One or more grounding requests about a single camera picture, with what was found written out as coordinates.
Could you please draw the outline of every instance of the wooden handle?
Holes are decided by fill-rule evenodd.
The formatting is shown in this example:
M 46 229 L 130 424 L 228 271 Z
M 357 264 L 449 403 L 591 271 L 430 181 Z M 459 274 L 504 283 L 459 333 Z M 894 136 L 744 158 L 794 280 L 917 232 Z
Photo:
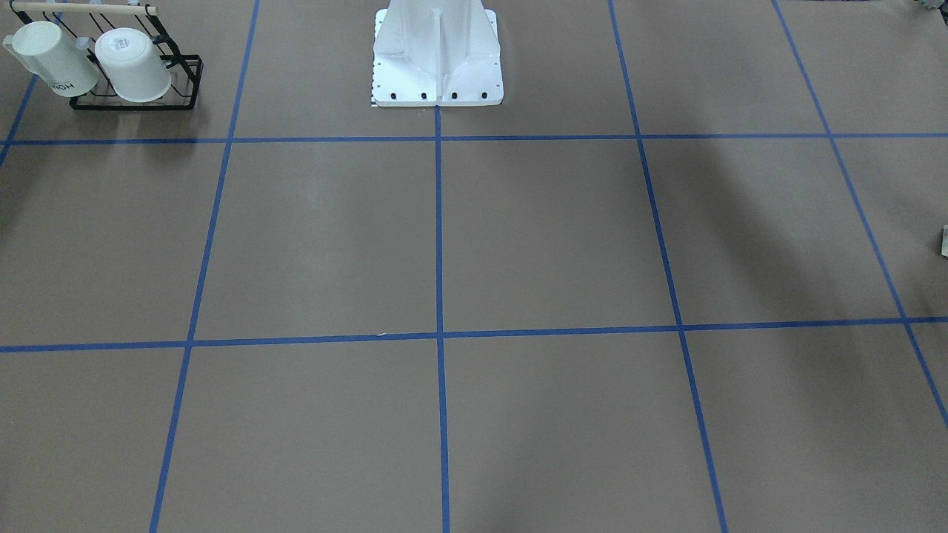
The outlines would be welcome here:
M 51 2 L 11 2 L 14 11 L 57 13 L 101 13 L 103 15 L 158 16 L 155 6 L 110 6 L 108 4 L 59 4 Z

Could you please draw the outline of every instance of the white bracket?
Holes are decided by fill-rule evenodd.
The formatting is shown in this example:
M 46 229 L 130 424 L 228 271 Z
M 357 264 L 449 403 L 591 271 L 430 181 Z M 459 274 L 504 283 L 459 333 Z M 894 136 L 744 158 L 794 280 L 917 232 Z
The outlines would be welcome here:
M 392 0 L 375 15 L 379 107 L 503 101 L 497 14 L 481 0 Z

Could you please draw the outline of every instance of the black metal frame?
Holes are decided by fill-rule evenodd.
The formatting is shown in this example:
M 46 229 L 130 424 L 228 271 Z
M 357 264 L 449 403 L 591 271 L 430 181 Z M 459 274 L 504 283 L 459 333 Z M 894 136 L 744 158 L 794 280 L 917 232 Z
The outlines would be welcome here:
M 63 20 L 59 17 L 59 15 L 56 14 L 56 11 L 54 9 L 56 4 L 50 4 L 50 6 L 51 6 L 51 9 L 49 12 L 53 13 L 53 16 L 56 18 L 56 20 L 60 24 L 62 24 L 63 27 L 66 28 L 70 33 L 72 33 L 74 37 L 78 37 L 72 31 L 72 29 L 69 29 L 69 26 L 67 26 L 65 22 L 63 22 Z M 145 32 L 148 33 L 150 37 L 152 37 L 152 42 L 155 43 L 155 45 L 158 46 L 159 49 L 161 49 L 161 46 L 164 45 L 171 52 L 167 54 L 162 54 L 160 56 L 161 60 L 165 63 L 166 68 L 171 69 L 176 66 L 180 66 L 181 69 L 184 71 L 185 75 L 187 76 L 188 81 L 190 82 L 190 87 L 191 87 L 190 93 L 181 94 L 181 92 L 178 91 L 177 87 L 174 87 L 172 85 L 174 92 L 176 92 L 178 96 L 180 96 L 181 98 L 185 99 L 185 103 L 166 104 L 166 103 L 161 103 L 160 101 L 154 101 L 154 102 L 148 102 L 148 103 L 142 104 L 142 103 L 133 103 L 133 102 L 128 102 L 126 100 L 123 100 L 118 94 L 114 94 L 115 89 L 112 87 L 112 81 L 109 80 L 108 75 L 105 74 L 105 71 L 99 65 L 99 59 L 91 50 L 89 50 L 88 52 L 89 61 L 91 61 L 96 67 L 99 68 L 99 71 L 102 73 L 102 76 L 104 76 L 106 82 L 108 83 L 109 88 L 112 89 L 111 92 L 113 94 L 97 95 L 90 91 L 89 93 L 86 93 L 85 95 L 81 95 L 81 96 L 73 97 L 69 99 L 70 107 L 72 107 L 76 111 L 191 111 L 194 108 L 194 106 L 197 104 L 198 89 L 201 86 L 201 75 L 204 72 L 204 61 L 201 60 L 201 57 L 199 55 L 181 53 L 181 49 L 178 48 L 177 43 L 174 41 L 174 39 L 172 39 L 171 35 L 169 35 L 168 30 L 165 29 L 163 24 L 161 24 L 161 20 L 158 19 L 157 15 L 148 14 L 148 8 L 150 6 L 151 4 L 145 5 L 145 13 L 146 13 L 145 18 L 152 25 L 152 29 L 155 31 L 154 36 L 152 35 L 152 32 L 145 26 L 145 24 L 141 21 L 141 19 L 137 15 L 135 18 L 136 20 L 138 20 L 138 23 L 145 30 Z M 26 25 L 33 22 L 33 19 L 30 18 L 29 15 L 26 14 L 24 11 L 17 11 L 16 9 L 13 8 L 13 0 L 9 0 L 9 7 L 13 11 L 13 13 L 15 13 L 16 16 L 20 19 L 20 21 L 23 22 L 23 24 Z M 47 11 L 43 11 L 44 17 L 46 18 L 46 20 L 48 20 L 48 17 L 46 17 L 46 13 Z M 101 26 L 99 22 L 97 21 L 97 19 L 95 18 L 95 15 L 93 13 L 89 13 L 89 16 L 92 17 L 92 21 L 96 24 L 96 27 L 99 28 L 99 30 L 101 30 Z M 105 15 L 99 13 L 99 16 L 109 26 L 111 26 L 112 28 L 115 27 L 112 24 L 112 22 L 108 18 L 105 17 Z M 100 103 L 82 103 L 81 102 L 83 98 L 88 99 L 90 97 L 93 99 L 102 99 L 102 98 L 114 99 L 115 103 L 100 104 Z

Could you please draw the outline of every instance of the white mug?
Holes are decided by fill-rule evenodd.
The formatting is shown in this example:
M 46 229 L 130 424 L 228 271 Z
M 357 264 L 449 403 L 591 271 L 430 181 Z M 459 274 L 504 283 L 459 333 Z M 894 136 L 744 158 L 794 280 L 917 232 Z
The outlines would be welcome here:
M 96 57 L 116 94 L 127 101 L 157 100 L 172 86 L 172 73 L 158 56 L 158 47 L 137 29 L 103 33 L 96 41 Z
M 51 22 L 23 26 L 4 38 L 3 47 L 60 96 L 85 94 L 99 81 L 99 70 L 83 50 Z

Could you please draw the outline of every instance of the gray floor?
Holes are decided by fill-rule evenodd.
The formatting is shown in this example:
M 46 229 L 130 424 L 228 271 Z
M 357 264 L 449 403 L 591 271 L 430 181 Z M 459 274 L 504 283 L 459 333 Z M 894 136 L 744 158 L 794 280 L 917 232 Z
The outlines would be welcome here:
M 155 3 L 192 113 L 0 54 L 0 531 L 948 530 L 935 13 L 493 0 L 383 110 L 383 0 Z

